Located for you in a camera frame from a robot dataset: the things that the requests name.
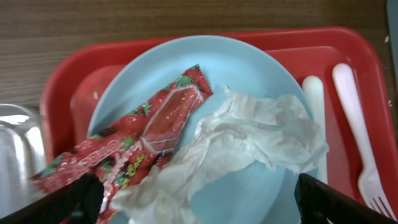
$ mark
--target black object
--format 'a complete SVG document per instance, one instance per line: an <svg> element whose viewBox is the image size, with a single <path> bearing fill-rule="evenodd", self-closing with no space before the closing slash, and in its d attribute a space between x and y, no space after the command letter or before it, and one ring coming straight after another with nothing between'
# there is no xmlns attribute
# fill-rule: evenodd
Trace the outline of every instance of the black object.
<svg viewBox="0 0 398 224"><path fill-rule="evenodd" d="M300 174L295 198L303 224L397 224L308 174Z"/></svg>
<svg viewBox="0 0 398 224"><path fill-rule="evenodd" d="M93 174L85 174L73 183L0 219L0 224L95 224L100 213L104 186Z"/></svg>

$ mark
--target plastic cutlery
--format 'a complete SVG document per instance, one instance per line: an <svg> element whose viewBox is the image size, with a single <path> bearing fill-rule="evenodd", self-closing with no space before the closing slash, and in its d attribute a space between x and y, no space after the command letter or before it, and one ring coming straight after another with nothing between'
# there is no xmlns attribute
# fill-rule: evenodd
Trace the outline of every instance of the plastic cutlery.
<svg viewBox="0 0 398 224"><path fill-rule="evenodd" d="M309 76L305 78L303 85L303 91L307 97L308 104L313 113L313 117L316 123L321 126L323 131L323 137L326 139L326 124L325 124L325 100L323 97L323 83L316 76ZM328 183L328 166L326 162L326 155L320 160L317 179Z"/></svg>
<svg viewBox="0 0 398 224"><path fill-rule="evenodd" d="M347 64L340 63L333 68L332 73L340 102L362 158L363 169L358 179L359 191L369 208L396 221L397 218L389 205L381 185L368 131L366 130L361 103L359 102L356 90L353 71Z"/></svg>

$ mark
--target white fork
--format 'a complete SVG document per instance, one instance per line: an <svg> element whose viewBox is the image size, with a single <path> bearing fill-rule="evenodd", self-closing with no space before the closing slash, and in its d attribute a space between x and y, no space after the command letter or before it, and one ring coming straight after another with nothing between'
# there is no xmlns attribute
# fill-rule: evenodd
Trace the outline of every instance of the white fork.
<svg viewBox="0 0 398 224"><path fill-rule="evenodd" d="M332 73L340 102L362 158L363 169L358 179L359 191L369 208L396 221L397 218L383 191L374 161L353 71L347 64L340 63L333 68Z"/></svg>

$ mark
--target light blue plate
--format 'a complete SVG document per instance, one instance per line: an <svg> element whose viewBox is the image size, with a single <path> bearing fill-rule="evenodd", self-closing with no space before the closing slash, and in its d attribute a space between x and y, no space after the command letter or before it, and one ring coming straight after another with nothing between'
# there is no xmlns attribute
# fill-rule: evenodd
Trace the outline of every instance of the light blue plate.
<svg viewBox="0 0 398 224"><path fill-rule="evenodd" d="M101 97L89 135L130 112L196 64L214 94L190 115L181 146L192 141L198 121L224 102L224 85L256 97L294 94L312 118L299 84L271 56L235 39L199 35L161 44L127 65ZM294 200L296 181L297 175L282 167L272 172L256 162L209 183L193 196L192 210L203 224L296 224L300 219Z"/></svg>

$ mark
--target red candy wrapper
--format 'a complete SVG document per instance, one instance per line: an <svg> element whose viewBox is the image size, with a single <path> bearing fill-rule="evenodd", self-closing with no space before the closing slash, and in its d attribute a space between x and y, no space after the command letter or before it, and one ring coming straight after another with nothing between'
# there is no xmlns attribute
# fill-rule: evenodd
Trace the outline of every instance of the red candy wrapper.
<svg viewBox="0 0 398 224"><path fill-rule="evenodd" d="M188 115L211 94L199 66L189 68L110 127L59 155L32 180L52 193L84 173L96 174L104 183L97 223L107 223L117 212L108 206L113 195L139 184L152 166L162 168L170 160Z"/></svg>

